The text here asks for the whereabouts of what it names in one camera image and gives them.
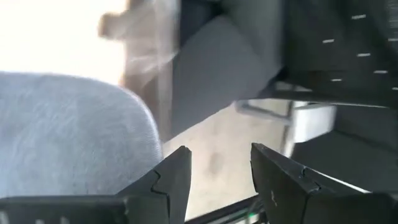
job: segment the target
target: white dot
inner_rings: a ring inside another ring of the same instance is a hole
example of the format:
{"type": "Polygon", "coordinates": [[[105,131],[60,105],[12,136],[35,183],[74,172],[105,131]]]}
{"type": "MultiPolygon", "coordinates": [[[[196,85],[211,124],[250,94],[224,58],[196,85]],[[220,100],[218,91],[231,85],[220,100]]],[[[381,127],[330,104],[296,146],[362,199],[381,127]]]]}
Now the white dot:
{"type": "Polygon", "coordinates": [[[351,18],[352,18],[352,19],[364,19],[364,18],[366,18],[366,15],[365,15],[365,14],[362,14],[362,15],[355,15],[355,16],[351,16],[351,18]]]}
{"type": "Polygon", "coordinates": [[[357,54],[356,56],[357,57],[369,57],[371,54],[370,53],[360,53],[360,54],[357,54]]]}
{"type": "Polygon", "coordinates": [[[328,44],[328,43],[333,43],[334,41],[335,41],[334,39],[327,39],[327,40],[323,40],[322,43],[328,44]]]}
{"type": "Polygon", "coordinates": [[[375,73],[375,74],[387,74],[388,71],[387,70],[375,70],[373,73],[375,73]]]}
{"type": "Polygon", "coordinates": [[[61,224],[69,224],[69,219],[67,219],[65,217],[61,217],[60,223],[61,224]]]}

